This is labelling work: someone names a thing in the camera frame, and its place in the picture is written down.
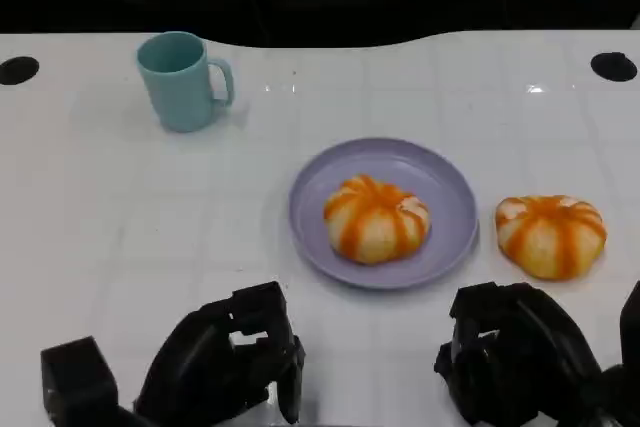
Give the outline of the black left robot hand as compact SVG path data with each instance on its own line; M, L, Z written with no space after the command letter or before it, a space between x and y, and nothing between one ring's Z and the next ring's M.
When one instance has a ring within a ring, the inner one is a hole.
M134 411L156 426L213 426L266 401L274 384L280 412L294 424L305 356L279 283L240 289L179 322L152 361Z

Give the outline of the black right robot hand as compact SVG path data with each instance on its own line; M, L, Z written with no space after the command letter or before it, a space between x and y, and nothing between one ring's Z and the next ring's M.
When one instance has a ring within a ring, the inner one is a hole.
M528 283L463 287L450 316L453 336L434 370L470 425L522 426L539 414L560 420L602 372L573 319Z

